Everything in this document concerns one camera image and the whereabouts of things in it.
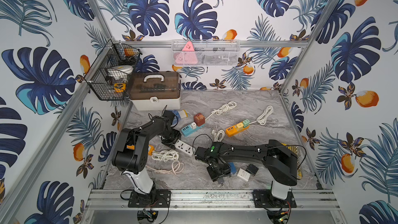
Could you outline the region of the white USB socket strip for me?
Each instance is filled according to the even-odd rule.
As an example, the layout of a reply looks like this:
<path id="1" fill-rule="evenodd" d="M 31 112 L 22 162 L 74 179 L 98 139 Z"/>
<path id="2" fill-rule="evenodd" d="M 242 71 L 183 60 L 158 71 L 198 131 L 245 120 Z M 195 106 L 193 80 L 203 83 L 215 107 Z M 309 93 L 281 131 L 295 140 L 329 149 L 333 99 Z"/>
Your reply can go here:
<path id="1" fill-rule="evenodd" d="M 174 146 L 175 146 L 176 150 L 179 150 L 189 156 L 194 155 L 194 148 L 191 145 L 189 145 L 181 140 L 177 140 L 177 142 L 174 144 Z"/>

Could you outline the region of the teal USB socket strip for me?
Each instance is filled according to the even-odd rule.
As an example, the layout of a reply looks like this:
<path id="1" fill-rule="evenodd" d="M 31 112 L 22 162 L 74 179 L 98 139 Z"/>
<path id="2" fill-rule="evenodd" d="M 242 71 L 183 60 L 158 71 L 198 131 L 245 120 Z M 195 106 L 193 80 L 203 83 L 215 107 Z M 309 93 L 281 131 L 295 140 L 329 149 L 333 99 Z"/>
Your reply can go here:
<path id="1" fill-rule="evenodd" d="M 181 133 L 183 134 L 183 136 L 188 137 L 190 135 L 192 135 L 193 133 L 197 132 L 198 130 L 200 130 L 201 128 L 203 128 L 205 125 L 202 125 L 201 127 L 197 127 L 196 129 L 192 129 L 191 125 L 187 125 L 184 128 L 181 129 Z"/>

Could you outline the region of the orange power strip front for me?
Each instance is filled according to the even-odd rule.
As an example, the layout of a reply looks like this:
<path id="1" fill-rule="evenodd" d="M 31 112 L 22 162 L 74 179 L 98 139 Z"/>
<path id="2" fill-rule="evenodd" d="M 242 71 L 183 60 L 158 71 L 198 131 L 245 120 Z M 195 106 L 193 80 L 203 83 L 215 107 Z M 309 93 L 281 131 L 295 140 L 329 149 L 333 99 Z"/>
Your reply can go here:
<path id="1" fill-rule="evenodd" d="M 127 147 L 127 149 L 135 150 L 134 145 L 131 145 L 131 146 L 127 145 L 126 147 Z M 154 147 L 152 145 L 148 145 L 148 155 L 149 156 L 152 156 L 153 151 L 154 151 Z"/>

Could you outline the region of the orange power strip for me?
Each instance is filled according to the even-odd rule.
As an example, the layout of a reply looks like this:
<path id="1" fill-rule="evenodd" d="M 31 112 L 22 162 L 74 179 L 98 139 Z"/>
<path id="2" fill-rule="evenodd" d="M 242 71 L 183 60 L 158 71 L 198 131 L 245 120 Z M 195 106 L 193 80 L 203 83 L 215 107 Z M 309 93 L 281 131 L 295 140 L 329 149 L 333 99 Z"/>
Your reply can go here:
<path id="1" fill-rule="evenodd" d="M 231 127 L 229 127 L 229 128 L 226 129 L 226 135 L 227 135 L 228 137 L 235 136 L 235 135 L 237 135 L 237 134 L 239 134 L 239 133 L 245 131 L 245 130 L 248 129 L 249 127 L 250 127 L 250 125 L 247 126 L 246 128 L 242 128 L 241 130 L 238 130 L 238 129 L 236 128 L 236 125 L 233 125 L 233 126 L 231 126 Z"/>
<path id="2" fill-rule="evenodd" d="M 135 150 L 134 145 L 131 145 L 131 146 L 127 145 L 126 147 L 127 147 L 127 149 Z M 154 151 L 154 147 L 152 145 L 148 145 L 148 155 L 149 156 L 152 156 L 153 151 Z"/>

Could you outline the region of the white plug adapter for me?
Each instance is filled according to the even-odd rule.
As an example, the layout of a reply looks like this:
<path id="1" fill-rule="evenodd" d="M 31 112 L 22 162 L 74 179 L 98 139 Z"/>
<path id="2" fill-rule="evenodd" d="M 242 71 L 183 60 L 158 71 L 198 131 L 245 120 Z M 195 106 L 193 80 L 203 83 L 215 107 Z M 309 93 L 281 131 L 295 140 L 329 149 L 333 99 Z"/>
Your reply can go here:
<path id="1" fill-rule="evenodd" d="M 237 173 L 237 177 L 245 182 L 249 181 L 250 176 L 251 176 L 251 174 L 242 168 L 240 168 Z"/>

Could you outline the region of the black plug adapter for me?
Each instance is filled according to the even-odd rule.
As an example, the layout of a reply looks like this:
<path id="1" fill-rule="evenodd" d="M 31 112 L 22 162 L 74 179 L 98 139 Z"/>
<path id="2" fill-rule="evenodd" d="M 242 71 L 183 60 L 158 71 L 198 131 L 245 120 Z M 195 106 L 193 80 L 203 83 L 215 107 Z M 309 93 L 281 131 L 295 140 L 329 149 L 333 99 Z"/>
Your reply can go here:
<path id="1" fill-rule="evenodd" d="M 259 168 L 253 164 L 247 165 L 245 171 L 248 172 L 250 175 L 255 176 L 258 172 Z"/>

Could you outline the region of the red cube socket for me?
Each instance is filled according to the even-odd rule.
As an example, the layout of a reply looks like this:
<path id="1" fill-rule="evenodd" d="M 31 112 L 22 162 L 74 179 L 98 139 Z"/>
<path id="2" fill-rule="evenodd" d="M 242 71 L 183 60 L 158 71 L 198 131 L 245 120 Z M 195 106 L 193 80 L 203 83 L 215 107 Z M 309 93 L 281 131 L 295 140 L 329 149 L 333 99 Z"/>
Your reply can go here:
<path id="1" fill-rule="evenodd" d="M 197 113 L 196 115 L 194 115 L 193 120 L 197 127 L 201 127 L 206 122 L 206 118 L 202 113 Z"/>

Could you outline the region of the blue cube socket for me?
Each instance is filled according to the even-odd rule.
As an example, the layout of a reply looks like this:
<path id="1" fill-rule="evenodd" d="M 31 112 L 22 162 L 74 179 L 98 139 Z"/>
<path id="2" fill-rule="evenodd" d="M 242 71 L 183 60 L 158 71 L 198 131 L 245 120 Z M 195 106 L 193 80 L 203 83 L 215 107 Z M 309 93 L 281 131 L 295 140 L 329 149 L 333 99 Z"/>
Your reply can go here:
<path id="1" fill-rule="evenodd" d="M 230 173 L 232 175 L 236 174 L 236 166 L 233 162 L 229 162 L 228 165 L 230 166 Z"/>

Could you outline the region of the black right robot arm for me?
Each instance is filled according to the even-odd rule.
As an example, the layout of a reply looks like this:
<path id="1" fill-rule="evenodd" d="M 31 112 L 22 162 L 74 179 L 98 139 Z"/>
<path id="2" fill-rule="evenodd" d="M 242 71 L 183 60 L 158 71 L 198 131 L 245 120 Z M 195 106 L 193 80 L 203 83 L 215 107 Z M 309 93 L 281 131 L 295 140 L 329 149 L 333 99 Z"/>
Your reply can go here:
<path id="1" fill-rule="evenodd" d="M 277 140 L 256 146 L 213 142 L 208 148 L 198 147 L 195 159 L 208 164 L 212 181 L 231 173 L 230 162 L 262 165 L 273 177 L 271 196 L 280 200 L 286 200 L 290 188 L 297 185 L 298 157 Z"/>

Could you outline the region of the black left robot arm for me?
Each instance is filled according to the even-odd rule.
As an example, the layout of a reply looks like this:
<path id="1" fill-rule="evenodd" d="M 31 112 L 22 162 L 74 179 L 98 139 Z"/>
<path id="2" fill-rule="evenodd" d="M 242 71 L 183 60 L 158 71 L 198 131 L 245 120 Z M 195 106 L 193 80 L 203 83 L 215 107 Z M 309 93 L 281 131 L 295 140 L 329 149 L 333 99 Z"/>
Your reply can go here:
<path id="1" fill-rule="evenodd" d="M 149 195 L 154 182 L 146 170 L 149 141 L 160 136 L 162 144 L 174 149 L 181 133 L 172 127 L 175 114 L 164 110 L 161 116 L 153 116 L 146 124 L 123 129 L 113 145 L 112 165 L 128 176 L 134 191 Z"/>

